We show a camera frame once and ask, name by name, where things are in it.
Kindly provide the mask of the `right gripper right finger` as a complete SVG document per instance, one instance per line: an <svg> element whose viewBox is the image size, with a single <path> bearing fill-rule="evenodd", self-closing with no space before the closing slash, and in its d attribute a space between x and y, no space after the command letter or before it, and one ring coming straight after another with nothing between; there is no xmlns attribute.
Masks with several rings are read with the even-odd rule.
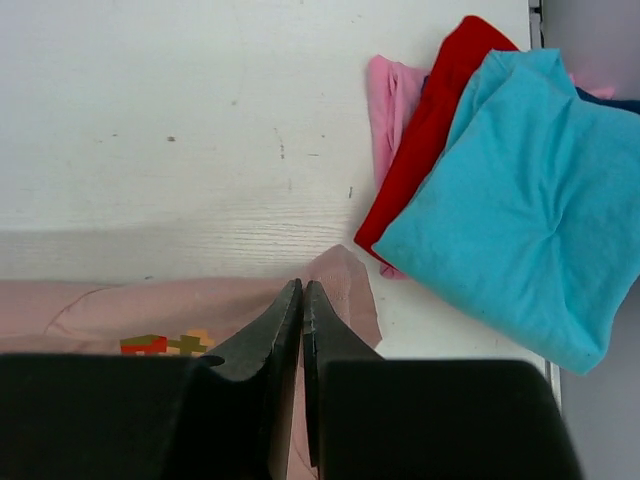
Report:
<svg viewBox="0 0 640 480"><path fill-rule="evenodd" d="M306 287L310 459L323 479L578 479L552 389L520 360L386 360Z"/></svg>

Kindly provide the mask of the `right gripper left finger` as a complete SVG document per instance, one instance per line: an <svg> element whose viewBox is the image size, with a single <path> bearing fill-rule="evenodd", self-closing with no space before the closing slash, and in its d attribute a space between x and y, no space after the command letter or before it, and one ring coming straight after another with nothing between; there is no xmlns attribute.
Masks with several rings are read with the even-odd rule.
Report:
<svg viewBox="0 0 640 480"><path fill-rule="evenodd" d="M198 357L5 354L5 479L283 479L303 288Z"/></svg>

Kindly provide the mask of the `dusty pink t shirt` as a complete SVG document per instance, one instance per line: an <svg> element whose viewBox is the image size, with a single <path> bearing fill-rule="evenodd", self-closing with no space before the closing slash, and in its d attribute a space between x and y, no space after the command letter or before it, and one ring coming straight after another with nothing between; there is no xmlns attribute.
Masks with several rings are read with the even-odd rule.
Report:
<svg viewBox="0 0 640 480"><path fill-rule="evenodd" d="M365 265L335 245L288 278L208 277L128 285L1 280L2 353L200 356L262 314L289 279L322 284L339 318L370 347L382 337ZM287 479L310 463L302 359Z"/></svg>

